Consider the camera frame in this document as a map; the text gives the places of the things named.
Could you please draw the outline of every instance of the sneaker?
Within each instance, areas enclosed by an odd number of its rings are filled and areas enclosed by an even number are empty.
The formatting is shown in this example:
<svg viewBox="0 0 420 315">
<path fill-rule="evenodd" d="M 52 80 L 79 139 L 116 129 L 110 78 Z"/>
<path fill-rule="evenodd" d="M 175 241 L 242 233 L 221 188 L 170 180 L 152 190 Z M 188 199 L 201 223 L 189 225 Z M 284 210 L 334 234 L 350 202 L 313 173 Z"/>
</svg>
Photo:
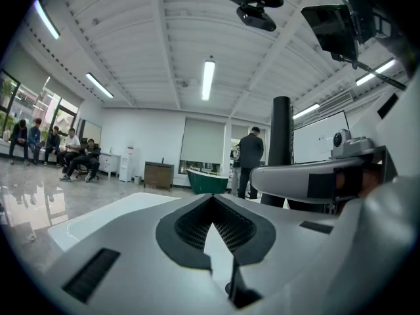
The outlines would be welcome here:
<svg viewBox="0 0 420 315">
<path fill-rule="evenodd" d="M 64 175 L 63 177 L 60 177 L 60 181 L 71 182 L 72 179 L 69 176 Z"/>
</svg>

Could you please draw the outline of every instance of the man in white shirt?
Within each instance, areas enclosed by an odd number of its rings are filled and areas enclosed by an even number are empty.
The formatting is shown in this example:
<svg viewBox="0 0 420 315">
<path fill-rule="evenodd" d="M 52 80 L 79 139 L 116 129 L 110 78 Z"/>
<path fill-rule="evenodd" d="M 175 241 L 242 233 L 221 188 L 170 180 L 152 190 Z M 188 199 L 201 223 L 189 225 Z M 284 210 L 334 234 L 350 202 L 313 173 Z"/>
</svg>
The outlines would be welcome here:
<svg viewBox="0 0 420 315">
<path fill-rule="evenodd" d="M 72 160 L 79 156 L 80 148 L 79 138 L 76 136 L 74 129 L 70 129 L 66 138 L 66 150 L 57 155 L 57 162 L 63 166 L 63 173 L 67 173 L 67 168 Z"/>
</svg>

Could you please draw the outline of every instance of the mesh grille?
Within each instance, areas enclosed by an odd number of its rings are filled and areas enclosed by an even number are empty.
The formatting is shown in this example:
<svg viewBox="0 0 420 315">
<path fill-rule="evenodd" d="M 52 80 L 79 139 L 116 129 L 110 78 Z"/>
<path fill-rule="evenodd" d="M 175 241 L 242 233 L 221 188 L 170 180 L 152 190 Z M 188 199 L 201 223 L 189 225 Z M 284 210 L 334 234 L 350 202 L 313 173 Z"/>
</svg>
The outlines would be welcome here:
<svg viewBox="0 0 420 315">
<path fill-rule="evenodd" d="M 252 221 L 214 198 L 182 216 L 176 222 L 175 230 L 184 242 L 203 251 L 211 223 L 232 253 L 247 243 L 256 232 Z"/>
</svg>

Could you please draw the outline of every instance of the green bathtub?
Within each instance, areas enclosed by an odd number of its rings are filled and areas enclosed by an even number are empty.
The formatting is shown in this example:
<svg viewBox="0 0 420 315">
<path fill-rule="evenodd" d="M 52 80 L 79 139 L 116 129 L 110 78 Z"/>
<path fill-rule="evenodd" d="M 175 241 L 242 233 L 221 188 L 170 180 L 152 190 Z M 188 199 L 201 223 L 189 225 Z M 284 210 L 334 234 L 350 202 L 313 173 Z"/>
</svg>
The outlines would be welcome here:
<svg viewBox="0 0 420 315">
<path fill-rule="evenodd" d="M 228 177 L 209 175 L 187 169 L 188 180 L 195 194 L 224 194 L 228 186 Z"/>
</svg>

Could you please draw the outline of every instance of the black pillar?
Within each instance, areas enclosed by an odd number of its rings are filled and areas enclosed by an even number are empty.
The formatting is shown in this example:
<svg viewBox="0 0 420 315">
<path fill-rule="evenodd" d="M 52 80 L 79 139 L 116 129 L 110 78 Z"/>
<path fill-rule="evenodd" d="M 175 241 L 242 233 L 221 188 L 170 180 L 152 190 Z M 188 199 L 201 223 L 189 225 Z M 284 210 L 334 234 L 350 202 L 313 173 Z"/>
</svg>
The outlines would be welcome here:
<svg viewBox="0 0 420 315">
<path fill-rule="evenodd" d="M 271 115 L 270 155 L 268 165 L 291 165 L 293 118 L 289 97 L 273 100 Z M 283 207 L 284 198 L 263 194 L 261 203 Z"/>
</svg>

